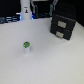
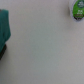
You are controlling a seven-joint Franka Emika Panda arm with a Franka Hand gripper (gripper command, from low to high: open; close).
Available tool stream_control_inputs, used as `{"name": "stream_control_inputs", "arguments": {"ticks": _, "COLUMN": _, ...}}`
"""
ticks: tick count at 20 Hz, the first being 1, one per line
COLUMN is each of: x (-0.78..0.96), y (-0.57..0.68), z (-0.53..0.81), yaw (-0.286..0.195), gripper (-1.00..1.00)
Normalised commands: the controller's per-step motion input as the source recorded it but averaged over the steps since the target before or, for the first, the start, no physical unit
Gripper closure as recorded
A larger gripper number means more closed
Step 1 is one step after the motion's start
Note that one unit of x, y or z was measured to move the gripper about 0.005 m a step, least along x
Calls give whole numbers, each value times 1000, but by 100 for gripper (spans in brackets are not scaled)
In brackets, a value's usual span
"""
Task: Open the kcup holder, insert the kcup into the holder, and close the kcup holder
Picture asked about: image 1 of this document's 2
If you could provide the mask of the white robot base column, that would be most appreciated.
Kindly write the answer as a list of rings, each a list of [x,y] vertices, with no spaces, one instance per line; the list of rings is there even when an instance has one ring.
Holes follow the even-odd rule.
[[[21,2],[21,19],[30,20],[32,18],[32,13],[30,9],[30,0],[20,0]]]

